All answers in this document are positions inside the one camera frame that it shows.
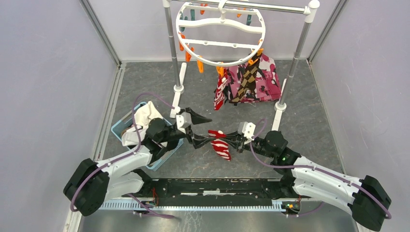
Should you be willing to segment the brown argyle sock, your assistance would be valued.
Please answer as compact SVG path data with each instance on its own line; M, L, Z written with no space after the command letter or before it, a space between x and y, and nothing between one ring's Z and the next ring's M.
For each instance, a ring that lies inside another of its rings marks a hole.
M229 103L237 105L238 103L251 102L246 97L249 93L246 79L247 71L243 65L232 66L227 69Z
M253 95L256 94L256 77L259 70L259 64L255 66L247 65L247 67L245 68L242 76L242 81L237 92L237 96L240 100L244 98L247 91L249 91Z

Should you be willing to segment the red white striped sock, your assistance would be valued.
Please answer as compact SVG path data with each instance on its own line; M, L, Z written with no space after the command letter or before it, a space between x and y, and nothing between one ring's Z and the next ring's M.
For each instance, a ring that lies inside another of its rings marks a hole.
M218 76L218 84L217 84L217 88L215 89L215 97L213 101L215 111L219 110L224 104L224 101L225 101L224 89L226 88L227 81L228 81L228 78L227 78L227 72L225 69L224 77Z

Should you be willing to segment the white round clip hanger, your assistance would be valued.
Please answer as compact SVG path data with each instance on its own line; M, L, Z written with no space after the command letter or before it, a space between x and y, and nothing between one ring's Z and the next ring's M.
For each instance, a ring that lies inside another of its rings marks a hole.
M205 11L198 9L185 9L181 15L181 19L196 21L205 18L218 18L219 12ZM235 14L227 13L227 19L239 21L246 24L247 14ZM250 26L259 27L261 23L256 15L252 15L252 22ZM260 41L261 35L254 33L247 33L237 28L223 26L223 25L208 25L198 28L180 27L180 35L184 39L192 40L205 40L216 42L228 42L238 44L257 44ZM213 62L229 63L237 61L241 58L248 56L251 50L245 48L231 48L223 46L211 46L201 44L190 44L189 48L193 47L194 52L202 58L208 59ZM181 42L178 40L178 48L185 55L185 49L182 47Z

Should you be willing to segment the metal clothes rack frame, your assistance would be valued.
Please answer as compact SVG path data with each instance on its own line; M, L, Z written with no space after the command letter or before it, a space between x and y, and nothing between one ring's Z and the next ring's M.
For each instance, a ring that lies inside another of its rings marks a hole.
M176 54L176 44L175 44L175 37L178 38L179 42L181 42L182 47L194 58L198 61L201 61L205 64L211 66L219 66L219 67L228 67L238 64L243 64L248 61L251 56L255 55L262 47L262 44L265 39L266 33L266 26L264 23L264 19L260 13L260 10L269 10L275 12L287 12L287 13L294 13L294 14L301 14L304 15L304 25L303 29L296 47L296 50L293 55L292 64L290 70L284 79L282 90L281 90L281 97L279 101L275 104L275 116L272 124L272 130L277 131L279 130L280 121L282 118L283 113L285 112L287 105L286 100L288 94L291 89L291 83L295 74L296 67L298 65L299 59L301 57L301 52L303 50L303 46L305 44L307 34L309 32L310 26L313 23L316 12L320 7L320 2L318 0L311 0L307 6L304 7L291 7L291 6L281 6L281 5L273 5L268 3L256 3L250 2L248 0L186 0L182 7L180 8L177 18L172 20L171 18L171 5L170 1L164 0L162 2L164 10L165 10L165 18L167 23L167 30L168 30L168 38L169 44L171 49L171 59L173 64L173 71L175 77L175 85L174 89L174 99L172 102L172 110L170 112L170 117L175 118L176 116L176 109L178 108L180 97L184 93L184 78L186 74L187 64L184 62L181 65L178 64L177 54ZM181 15L185 9L198 9L198 10L205 10L205 11L214 11L219 12L220 17L218 18L205 18L196 21L189 21L181 19ZM227 13L235 13L235 14L249 14L249 15L256 15L261 23L261 26L255 27L250 26L249 24L243 24L239 21L235 21L232 19L227 19ZM233 28L237 28L241 31L247 33L254 33L260 34L261 38L260 41L253 45L253 44L240 44L240 43L228 43L228 42L216 42L216 41L205 41L205 40L192 40L192 39L184 39L180 35L180 27L188 27L188 28L198 28L202 26L208 25L223 25L229 26ZM189 49L190 44L201 44L201 45L211 45L211 46L223 46L223 47L231 47L231 48L245 48L251 50L251 53L241 58L237 61L229 62L229 63L222 63L222 62L213 62L208 59L200 57L195 52Z

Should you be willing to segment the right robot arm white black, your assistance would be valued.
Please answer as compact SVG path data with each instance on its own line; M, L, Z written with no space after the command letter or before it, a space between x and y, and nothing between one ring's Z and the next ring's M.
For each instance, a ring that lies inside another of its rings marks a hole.
M392 203L378 179L349 176L325 168L291 150L280 131L270 131L264 138L238 132L223 134L221 139L237 151L249 150L254 155L272 159L268 165L283 178L279 191L285 197L306 196L333 205L365 228L379 232L386 219L391 219Z

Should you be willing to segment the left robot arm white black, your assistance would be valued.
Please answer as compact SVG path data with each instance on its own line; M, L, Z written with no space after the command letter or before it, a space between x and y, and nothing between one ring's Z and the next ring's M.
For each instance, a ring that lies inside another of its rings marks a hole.
M181 139L187 139L194 148L212 141L212 137L197 135L191 128L211 121L189 107L183 108L177 113L173 125L160 117L151 119L142 141L132 150L98 162L90 158L81 161L63 189L71 202L71 210L86 217L112 198L132 193L148 196L152 184L143 179L136 169L156 162L173 150Z

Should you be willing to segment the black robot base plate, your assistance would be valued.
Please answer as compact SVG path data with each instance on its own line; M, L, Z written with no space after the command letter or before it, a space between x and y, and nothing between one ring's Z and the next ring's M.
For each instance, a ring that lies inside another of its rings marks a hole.
M274 178L158 178L133 193L155 198L158 206L268 206L272 200L304 199Z

